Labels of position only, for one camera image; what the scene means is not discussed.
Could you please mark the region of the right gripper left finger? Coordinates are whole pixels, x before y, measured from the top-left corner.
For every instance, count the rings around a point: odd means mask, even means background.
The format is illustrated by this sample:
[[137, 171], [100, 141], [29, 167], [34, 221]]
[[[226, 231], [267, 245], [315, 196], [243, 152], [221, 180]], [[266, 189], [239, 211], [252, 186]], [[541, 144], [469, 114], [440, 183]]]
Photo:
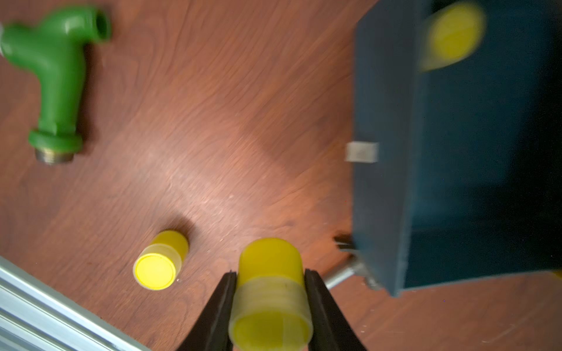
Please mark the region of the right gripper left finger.
[[233, 350], [233, 344], [228, 336], [228, 326], [236, 287], [237, 273], [225, 273], [177, 351]]

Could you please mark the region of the teal bottom drawer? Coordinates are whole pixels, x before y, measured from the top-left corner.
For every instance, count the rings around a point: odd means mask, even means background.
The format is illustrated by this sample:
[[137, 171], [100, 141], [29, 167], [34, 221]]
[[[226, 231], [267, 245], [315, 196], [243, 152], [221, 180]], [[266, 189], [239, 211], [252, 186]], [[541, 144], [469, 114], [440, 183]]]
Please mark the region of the teal bottom drawer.
[[353, 237], [391, 295], [561, 269], [561, 3], [480, 1], [468, 58], [421, 67], [445, 1], [379, 1], [355, 30]]

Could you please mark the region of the steel claw hammer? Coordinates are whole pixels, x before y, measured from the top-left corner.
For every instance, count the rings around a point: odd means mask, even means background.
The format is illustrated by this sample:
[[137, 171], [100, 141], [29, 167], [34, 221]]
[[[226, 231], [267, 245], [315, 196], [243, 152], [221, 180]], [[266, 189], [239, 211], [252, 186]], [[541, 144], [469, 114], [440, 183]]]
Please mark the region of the steel claw hammer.
[[334, 237], [334, 242], [336, 247], [348, 256], [342, 263], [323, 276], [323, 282], [328, 290], [335, 288], [353, 276], [362, 277], [365, 285], [371, 290], [381, 290], [383, 288], [379, 281], [369, 272], [351, 234], [338, 234]]

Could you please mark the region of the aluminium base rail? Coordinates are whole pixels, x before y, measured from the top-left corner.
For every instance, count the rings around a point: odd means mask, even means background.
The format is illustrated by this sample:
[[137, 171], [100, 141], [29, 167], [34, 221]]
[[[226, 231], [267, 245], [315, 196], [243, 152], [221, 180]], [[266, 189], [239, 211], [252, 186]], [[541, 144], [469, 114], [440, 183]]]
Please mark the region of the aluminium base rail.
[[2, 258], [1, 349], [148, 348]]

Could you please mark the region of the green toy drill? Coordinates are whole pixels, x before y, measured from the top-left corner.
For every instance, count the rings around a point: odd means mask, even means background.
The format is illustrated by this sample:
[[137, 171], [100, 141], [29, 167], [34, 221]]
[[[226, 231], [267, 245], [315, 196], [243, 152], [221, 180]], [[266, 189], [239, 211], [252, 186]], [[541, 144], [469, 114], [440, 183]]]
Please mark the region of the green toy drill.
[[37, 128], [29, 133], [36, 158], [48, 165], [70, 162], [83, 148], [77, 132], [86, 81], [85, 45], [111, 39], [111, 20], [92, 5], [62, 7], [35, 27], [1, 28], [1, 55], [40, 82]]

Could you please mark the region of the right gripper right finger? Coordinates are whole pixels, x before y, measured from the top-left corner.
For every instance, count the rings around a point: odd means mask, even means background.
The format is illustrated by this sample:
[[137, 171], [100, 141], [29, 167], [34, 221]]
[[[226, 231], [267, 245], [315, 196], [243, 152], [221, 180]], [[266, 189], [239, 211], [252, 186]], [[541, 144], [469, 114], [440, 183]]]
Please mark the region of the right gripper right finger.
[[304, 282], [313, 321], [308, 350], [366, 351], [317, 271], [306, 269]]

